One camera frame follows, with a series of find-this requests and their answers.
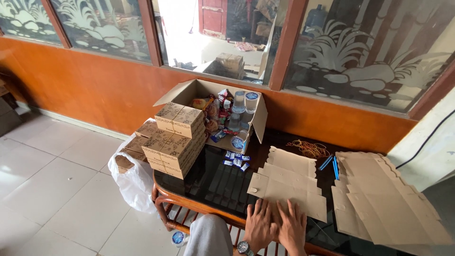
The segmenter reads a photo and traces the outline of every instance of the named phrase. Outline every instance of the black glass tabletop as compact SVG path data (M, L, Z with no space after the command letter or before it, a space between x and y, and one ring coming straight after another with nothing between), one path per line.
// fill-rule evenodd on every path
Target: black glass tabletop
M223 160L226 160L226 150L205 145L184 180L154 171L155 181L160 188L172 194L246 219L248 204L254 204L258 199L256 196L247 194L253 172L264 167L270 146L300 155L301 152L298 147L286 146L287 143L297 139L309 143L320 143L327 147L326 149L331 154L337 151L351 151L348 148L266 129L262 144L254 135L250 140L245 155L249 156L251 160L245 161L250 164L245 172L236 166L223 164ZM327 157L318 159L316 167L319 167L326 159ZM322 190L322 196L327 199L327 223L309 217L307 221L307 242L345 255L410 255L338 232L331 192L331 186L335 180L333 167L328 165L322 171L317 170L316 179L318 180L318 187Z

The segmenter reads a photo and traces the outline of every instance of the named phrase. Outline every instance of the human hand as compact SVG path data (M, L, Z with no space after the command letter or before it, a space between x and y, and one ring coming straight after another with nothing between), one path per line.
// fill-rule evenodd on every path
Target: human hand
M256 201L254 213L251 213L253 205L248 205L245 236L243 237L243 241L248 242L254 254L257 254L260 249L267 247L278 230L276 223L270 223L272 210L269 202L264 200L261 207L261 201L261 199Z
M298 204L293 207L289 199L289 216L284 213L279 201L277 201L277 207L283 220L283 224L278 229L278 240L288 250L290 256L306 256L304 246L307 215L305 213L300 214Z

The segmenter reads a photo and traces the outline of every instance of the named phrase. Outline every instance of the plastic bag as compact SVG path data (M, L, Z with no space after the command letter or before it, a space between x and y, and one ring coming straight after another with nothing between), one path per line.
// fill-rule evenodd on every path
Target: plastic bag
M136 134L133 133L125 142L123 142L117 149L116 153L109 159L107 166L112 173L112 177L120 188L120 193L123 199L136 210L154 213L157 211L155 204L152 202L152 189L153 189L153 169L149 163L138 161L132 158L122 150ZM118 166L115 157L122 155L134 164L124 174L118 172Z

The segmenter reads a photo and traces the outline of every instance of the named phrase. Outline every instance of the glass table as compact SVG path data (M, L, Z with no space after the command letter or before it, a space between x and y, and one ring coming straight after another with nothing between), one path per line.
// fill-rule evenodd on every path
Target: glass table
M246 209L248 204L253 204L257 197L247 194L247 189L253 172L262 168L267 160L270 146L284 149L288 152L301 154L298 147L286 146L288 142L300 139L310 143L320 143L327 147L327 150L334 154L337 151L350 151L343 148L312 139L302 138L276 130L266 129L263 143L260 144L255 135L251 138L248 149L245 153L251 160L247 161L250 166L242 172L235 166L228 166L222 163L225 160L226 150L206 145L199 154L196 163L193 165L184 180L172 177L168 174L154 171L156 187L164 195L161 202L175 203L177 205L186 204L185 207L196 212L216 213L227 216L224 218L228 224L244 228L247 217ZM316 168L319 167L325 158L318 159ZM370 241L365 241L353 236L338 232L334 214L334 205L331 186L334 184L334 170L328 165L324 170L316 171L318 187L322 190L322 196L327 199L327 223L308 218L306 244L313 245L319 254L331 255L368 255L368 256L401 256L410 255L386 246L374 245ZM167 223L168 230L177 228L189 233L188 227L172 220L163 220Z

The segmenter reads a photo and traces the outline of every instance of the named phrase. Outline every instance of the brown window frame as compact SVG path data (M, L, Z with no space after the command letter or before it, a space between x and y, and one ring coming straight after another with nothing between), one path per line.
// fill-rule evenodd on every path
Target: brown window frame
M57 14L52 7L51 0L41 0L44 9L48 13L49 19L54 26L54 29L57 32L57 35L62 42L62 45L65 49L75 50L75 51L82 51L85 53L90 54L97 54L101 56L106 56L115 59L121 59L125 61L132 61L144 65L150 65L158 68L169 68L164 66L162 63L162 56L160 51L160 45L158 41L157 30L155 26L155 17L153 12L153 6L151 0L138 0L139 9L142 16L142 24L144 27L145 36L147 39L148 49L150 52L150 58L152 63L143 62L143 61L135 61L128 58L118 57L118 56L111 56L108 54L100 54L94 53L92 51L84 50L84 49L75 49L72 47L68 37L66 36L65 31ZM292 57L294 54L294 49L297 43L298 34L300 32L302 22L305 16L305 12L307 9L308 0L289 0L288 9L286 12L286 17L284 20L283 30L281 33L281 37L279 40L278 50L274 61L274 68L272 70L272 74L270 77L270 83L268 87L261 87L263 89L269 89L276 92L281 93L289 93L286 90L283 90L284 79L286 77L288 66L292 61ZM5 36L4 33L0 30L0 37ZM36 43L35 40L23 39L25 41L31 41ZM444 73L434 82L434 84L422 95L420 100L415 104L413 108L411 108L407 113L397 113L398 117L404 117L411 120L419 121L421 120L441 99L443 99L454 87L455 87L455 60L452 61L444 70ZM303 93L299 93L302 97L307 97ZM353 108L363 108L359 103L352 103L350 107ZM369 108L370 111L377 111L381 112L380 109L376 108Z

